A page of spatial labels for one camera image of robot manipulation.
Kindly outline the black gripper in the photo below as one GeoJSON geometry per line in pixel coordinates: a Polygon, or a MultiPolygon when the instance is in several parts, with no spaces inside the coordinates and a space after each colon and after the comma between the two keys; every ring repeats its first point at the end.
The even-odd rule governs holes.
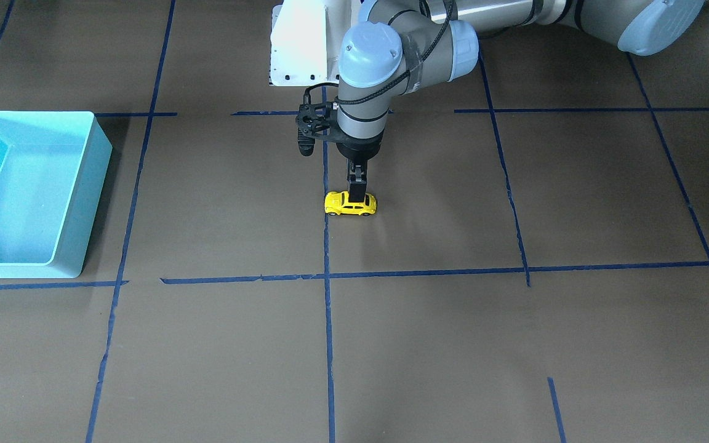
{"type": "Polygon", "coordinates": [[[348,200],[365,202],[367,194],[367,162],[382,147],[383,134],[371,138],[352,138],[337,142],[337,149],[347,161],[348,200]]]}

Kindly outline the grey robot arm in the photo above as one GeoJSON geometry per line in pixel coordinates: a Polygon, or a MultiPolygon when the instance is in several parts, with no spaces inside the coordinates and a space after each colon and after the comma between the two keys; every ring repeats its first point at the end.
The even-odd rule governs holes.
{"type": "Polygon", "coordinates": [[[366,1],[338,57],[337,143],[347,191],[364,202],[367,162],[380,149],[391,99],[470,73],[479,34],[562,23],[639,56],[672,45],[702,1],[366,1]]]}

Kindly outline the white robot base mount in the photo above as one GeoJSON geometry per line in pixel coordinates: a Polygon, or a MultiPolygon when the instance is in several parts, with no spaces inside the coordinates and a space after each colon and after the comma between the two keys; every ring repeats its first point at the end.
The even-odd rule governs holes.
{"type": "Polygon", "coordinates": [[[270,84],[337,84],[340,45],[361,7],[360,1],[284,1],[273,6],[270,84]]]}

